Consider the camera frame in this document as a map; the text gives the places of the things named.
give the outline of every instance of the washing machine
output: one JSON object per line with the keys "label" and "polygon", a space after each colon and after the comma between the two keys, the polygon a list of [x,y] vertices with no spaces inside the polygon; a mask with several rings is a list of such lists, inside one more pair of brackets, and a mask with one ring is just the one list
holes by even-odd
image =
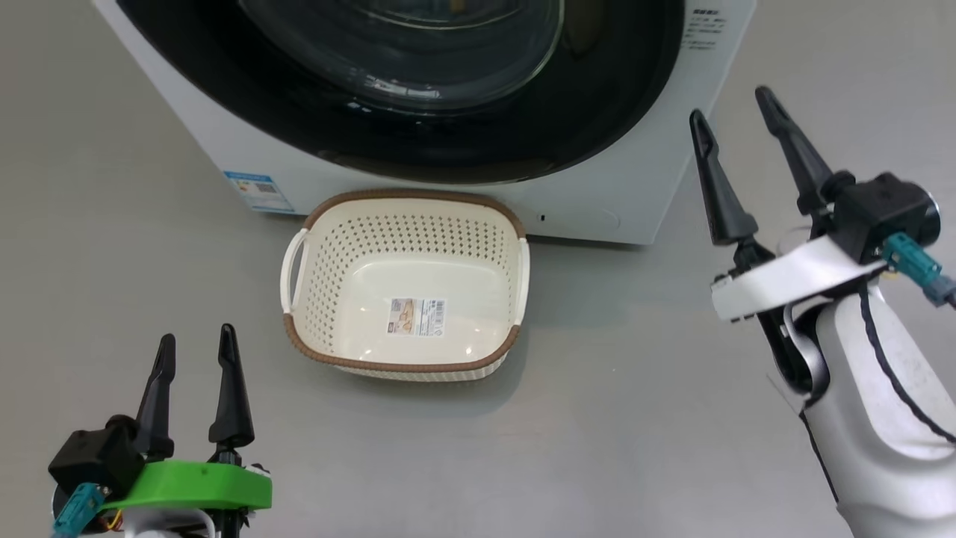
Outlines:
{"label": "washing machine", "polygon": [[95,0],[256,211],[491,196],[528,233],[649,244],[755,0]]}

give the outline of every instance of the yellow wire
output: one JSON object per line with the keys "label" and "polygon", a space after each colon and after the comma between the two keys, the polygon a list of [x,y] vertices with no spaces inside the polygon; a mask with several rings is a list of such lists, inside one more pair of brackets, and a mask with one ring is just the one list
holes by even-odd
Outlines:
{"label": "yellow wire", "polygon": [[122,510],[117,510],[117,515],[113,517],[113,523],[107,524],[106,529],[113,530],[113,528],[116,527],[117,523],[120,521],[121,517],[122,517]]}

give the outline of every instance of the floor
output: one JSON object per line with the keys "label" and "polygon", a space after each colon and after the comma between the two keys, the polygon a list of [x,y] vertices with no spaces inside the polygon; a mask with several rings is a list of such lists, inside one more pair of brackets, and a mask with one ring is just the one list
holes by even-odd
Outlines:
{"label": "floor", "polygon": [[[764,0],[712,117],[773,244],[801,221],[753,102],[773,87],[835,168],[956,207],[956,5]],[[363,380],[300,356],[278,271],[294,218],[245,209],[86,2],[0,5],[0,517],[49,529],[66,436],[133,414],[179,341],[171,435],[212,452],[220,324],[236,326],[274,509],[244,536],[849,537],[756,324],[721,323],[688,176],[657,245],[535,244],[525,330],[485,382]],[[956,268],[956,228],[935,256]],[[954,313],[884,286],[956,392]]]}

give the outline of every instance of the white basket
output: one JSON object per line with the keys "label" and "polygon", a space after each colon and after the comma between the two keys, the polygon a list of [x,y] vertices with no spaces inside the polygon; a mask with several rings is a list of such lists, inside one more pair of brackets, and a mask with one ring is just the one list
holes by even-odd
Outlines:
{"label": "white basket", "polygon": [[342,194],[306,219],[286,251],[286,332],[306,356],[352,373],[480,379],[517,339],[529,269],[521,223],[494,200]]}

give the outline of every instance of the glass door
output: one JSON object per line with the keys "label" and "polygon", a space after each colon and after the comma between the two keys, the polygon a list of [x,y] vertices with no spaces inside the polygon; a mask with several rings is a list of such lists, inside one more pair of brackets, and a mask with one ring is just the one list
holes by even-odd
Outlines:
{"label": "glass door", "polygon": [[430,182],[546,175],[633,127],[682,0],[118,0],[179,72],[273,137]]}

